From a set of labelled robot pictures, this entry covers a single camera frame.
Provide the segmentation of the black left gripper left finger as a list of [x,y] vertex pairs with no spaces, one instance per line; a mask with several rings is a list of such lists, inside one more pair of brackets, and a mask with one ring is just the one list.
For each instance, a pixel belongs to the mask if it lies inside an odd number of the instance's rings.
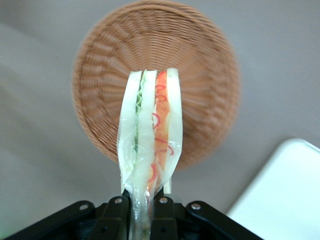
[[116,196],[103,207],[93,228],[94,240],[127,240],[130,201],[125,196]]

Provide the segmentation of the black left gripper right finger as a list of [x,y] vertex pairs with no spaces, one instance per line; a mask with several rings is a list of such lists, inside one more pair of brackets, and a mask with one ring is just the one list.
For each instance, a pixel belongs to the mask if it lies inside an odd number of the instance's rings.
[[184,206],[169,196],[159,196],[153,203],[150,240],[185,240]]

